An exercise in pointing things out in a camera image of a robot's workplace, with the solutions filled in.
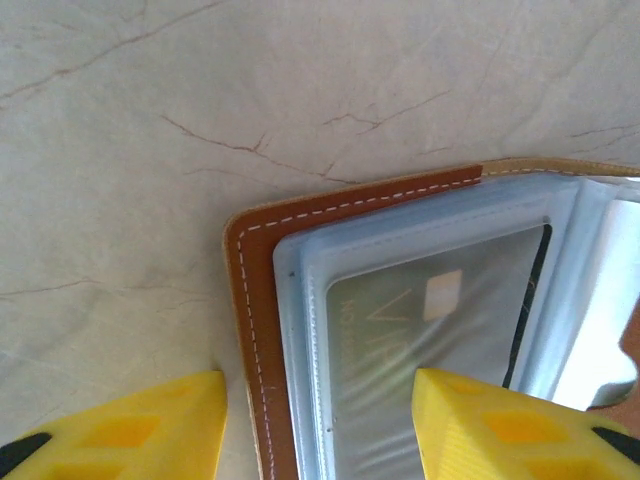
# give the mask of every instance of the black rubber tip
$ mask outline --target black rubber tip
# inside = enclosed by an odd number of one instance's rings
[[[49,433],[41,432],[0,447],[0,478],[9,475],[18,465],[51,440]]]
[[[640,465],[640,440],[605,427],[593,427],[592,430],[633,463]]]

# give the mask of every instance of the white stitching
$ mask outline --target white stitching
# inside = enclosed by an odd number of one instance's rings
[[[267,396],[264,391],[264,382],[262,380],[262,366],[260,365],[260,356],[258,355],[258,343],[256,342],[256,329],[253,325],[253,314],[251,313],[251,302],[249,300],[249,286],[247,285],[247,274],[244,268],[244,258],[242,256],[242,244],[238,241],[238,253],[240,258],[240,271],[242,273],[242,284],[244,287],[244,293],[247,301],[247,314],[249,315],[249,325],[251,326],[251,340],[253,343],[253,356],[256,361],[256,368],[258,371],[258,383],[260,383],[260,396],[262,397],[262,411],[264,413],[264,423],[267,432],[267,445],[269,450],[269,478],[275,480],[275,459],[273,456],[273,445],[271,443],[271,425],[269,423],[269,413],[267,412]]]
[[[452,183],[445,183],[442,185],[431,185],[429,186],[429,190],[434,190],[436,188],[447,188],[451,185],[461,185],[464,183],[471,183],[471,182],[477,182],[481,179],[481,177],[475,177],[475,178],[468,178],[465,180],[462,180],[460,182],[452,182]],[[415,192],[418,193],[422,193],[422,192],[426,192],[427,189],[426,188],[420,188],[418,190],[409,190],[407,192],[399,192],[396,193],[392,196],[384,196],[384,197],[372,197],[372,198],[368,198],[366,200],[367,203],[369,202],[375,202],[377,200],[390,200],[391,198],[400,198],[403,195],[412,195]],[[340,204],[338,207],[328,207],[325,208],[324,210],[313,210],[311,212],[312,215],[320,215],[322,213],[327,213],[327,212],[332,212],[334,210],[337,210],[338,208],[345,208],[345,207],[349,207],[349,206],[355,206],[355,205],[361,205],[365,203],[364,200],[357,200],[353,203],[343,203]],[[301,213],[295,216],[295,218],[304,218],[306,216],[308,216],[309,213]],[[270,421],[269,421],[269,414],[267,412],[267,397],[266,397],[266,393],[265,393],[265,387],[264,387],[264,380],[262,378],[262,366],[260,365],[260,356],[258,355],[258,343],[256,341],[256,330],[255,330],[255,326],[253,323],[253,313],[251,311],[251,301],[249,298],[249,285],[247,283],[247,272],[245,270],[244,267],[244,255],[242,254],[242,244],[240,242],[240,240],[242,240],[242,238],[245,236],[245,232],[251,232],[253,230],[258,230],[259,228],[262,228],[263,226],[266,227],[272,227],[274,225],[278,225],[281,223],[286,223],[289,222],[291,220],[293,220],[294,217],[286,217],[283,218],[281,220],[278,221],[272,221],[272,222],[267,222],[265,224],[262,225],[253,225],[249,228],[247,228],[247,230],[243,230],[242,232],[240,232],[240,234],[238,235],[238,241],[237,241],[237,247],[238,247],[238,258],[240,259],[240,274],[242,276],[242,285],[244,288],[244,294],[245,294],[245,301],[247,303],[247,315],[249,316],[249,326],[251,328],[251,341],[253,343],[253,355],[255,358],[255,362],[256,362],[256,370],[258,372],[258,383],[260,384],[260,396],[262,397],[262,411],[264,413],[264,423],[265,423],[265,431],[267,434],[267,449],[268,449],[268,455],[269,455],[269,478],[270,480],[275,480],[275,458],[273,455],[273,443],[271,440],[271,425],[270,425]]]
[[[548,173],[567,173],[569,175],[586,175],[585,172],[573,172],[571,170],[553,170],[551,168],[515,168],[513,170],[501,170],[499,172],[485,172],[482,174],[484,177],[491,175],[505,175],[507,173],[521,173],[521,172],[548,172]]]

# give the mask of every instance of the wallet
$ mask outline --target wallet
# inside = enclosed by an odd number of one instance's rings
[[[424,478],[420,367],[598,407],[640,433],[638,178],[510,158],[233,217],[224,248],[262,478]]]

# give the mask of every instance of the marble surface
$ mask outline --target marble surface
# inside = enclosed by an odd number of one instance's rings
[[[221,368],[252,205],[510,155],[640,163],[639,1],[0,2],[0,443]]]

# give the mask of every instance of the leather cover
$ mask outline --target leather cover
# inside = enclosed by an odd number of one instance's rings
[[[263,479],[298,478],[273,273],[272,254],[278,242],[286,235],[319,225],[471,186],[483,176],[542,171],[640,176],[640,169],[630,167],[560,158],[511,158],[264,205],[229,221],[224,248]],[[634,322],[636,328],[630,329],[628,336],[635,335],[635,345],[640,347],[638,323]],[[613,412],[628,426],[627,420],[640,425],[640,398],[635,398],[636,403],[626,410],[601,412]]]

